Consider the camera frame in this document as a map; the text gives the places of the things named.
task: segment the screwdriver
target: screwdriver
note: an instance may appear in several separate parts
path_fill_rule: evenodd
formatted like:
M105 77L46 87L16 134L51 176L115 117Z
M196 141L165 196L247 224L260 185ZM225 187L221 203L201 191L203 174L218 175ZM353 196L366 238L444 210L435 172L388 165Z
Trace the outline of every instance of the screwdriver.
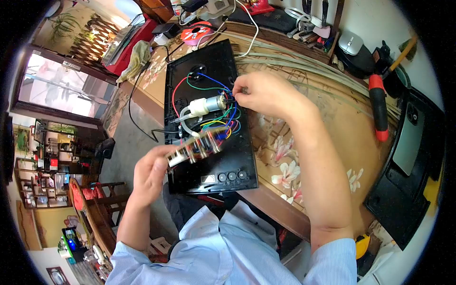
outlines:
M386 91L380 75L369 77L369 99L372 106L375 136L379 141L388 139L388 114L386 110Z

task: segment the red wire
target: red wire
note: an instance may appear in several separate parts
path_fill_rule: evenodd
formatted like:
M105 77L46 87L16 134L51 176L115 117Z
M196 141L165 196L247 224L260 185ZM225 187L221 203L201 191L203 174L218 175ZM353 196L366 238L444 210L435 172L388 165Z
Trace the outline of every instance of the red wire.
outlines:
M176 86L176 88L174 88L174 91L172 92L172 98L171 98L171 100L172 100L172 107L174 108L174 112L176 113L176 115L177 115L178 118L179 118L179 113L177 112L176 106L174 105L174 94L176 93L176 90L177 90L177 88L179 87L179 85L181 85L182 82L184 82L184 80L187 79L187 78L189 78L189 77L190 77L190 76L187 76L187 77L183 78L183 79L179 82L179 84Z
M233 130L235 130L238 127L238 125L239 125L239 121L236 120L236 126L233 128Z

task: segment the switch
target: switch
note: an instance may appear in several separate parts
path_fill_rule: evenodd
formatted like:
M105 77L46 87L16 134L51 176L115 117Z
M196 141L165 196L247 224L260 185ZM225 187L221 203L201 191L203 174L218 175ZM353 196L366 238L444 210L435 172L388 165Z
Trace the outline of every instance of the switch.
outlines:
M236 173L230 172L228 173L228 179L234 181L237 178Z
M240 179L245 179L247 177L247 173L245 171L239 171L238 177Z
M227 179L227 176L225 175L225 173L220 173L220 174L218 175L218 180L219 180L220 182L225 182L226 179Z

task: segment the light blue striped shirt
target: light blue striped shirt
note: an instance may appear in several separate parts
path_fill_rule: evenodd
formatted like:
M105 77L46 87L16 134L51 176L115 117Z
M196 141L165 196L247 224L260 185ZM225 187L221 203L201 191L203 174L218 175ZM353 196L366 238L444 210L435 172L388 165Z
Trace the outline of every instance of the light blue striped shirt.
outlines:
M356 284L355 242L342 238L317 249L298 280L279 260L274 228L239 201L218 218L201 208L179 232L168 263L151 263L118 242L108 285Z

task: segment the doorway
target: doorway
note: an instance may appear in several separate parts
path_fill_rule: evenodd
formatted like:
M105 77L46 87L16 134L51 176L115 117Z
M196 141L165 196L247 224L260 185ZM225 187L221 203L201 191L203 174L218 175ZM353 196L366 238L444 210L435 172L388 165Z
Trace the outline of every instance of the doorway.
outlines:
M19 100L90 118L101 118L115 86L80 71L67 61L32 53Z

